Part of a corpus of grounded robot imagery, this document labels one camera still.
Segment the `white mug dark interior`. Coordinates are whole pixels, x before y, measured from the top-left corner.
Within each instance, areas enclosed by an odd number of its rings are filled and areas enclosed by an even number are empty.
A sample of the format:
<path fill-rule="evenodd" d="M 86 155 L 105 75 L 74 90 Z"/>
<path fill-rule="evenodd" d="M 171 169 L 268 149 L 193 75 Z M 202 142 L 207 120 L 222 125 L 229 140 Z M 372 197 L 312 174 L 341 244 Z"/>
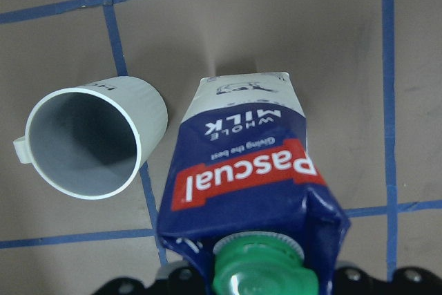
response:
<path fill-rule="evenodd" d="M 133 181 L 162 139 L 166 104 L 149 83 L 121 76 L 43 97 L 14 142 L 53 188 L 83 200 L 112 197 Z"/>

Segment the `blue white milk carton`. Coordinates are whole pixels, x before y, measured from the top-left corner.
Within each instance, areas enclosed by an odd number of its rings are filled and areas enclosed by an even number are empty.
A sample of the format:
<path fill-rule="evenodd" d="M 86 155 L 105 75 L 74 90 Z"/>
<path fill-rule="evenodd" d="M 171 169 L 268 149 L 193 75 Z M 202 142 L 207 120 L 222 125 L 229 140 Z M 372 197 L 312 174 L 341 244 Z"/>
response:
<path fill-rule="evenodd" d="M 207 77 L 179 127 L 157 232 L 207 294 L 331 294 L 349 220 L 285 72 Z"/>

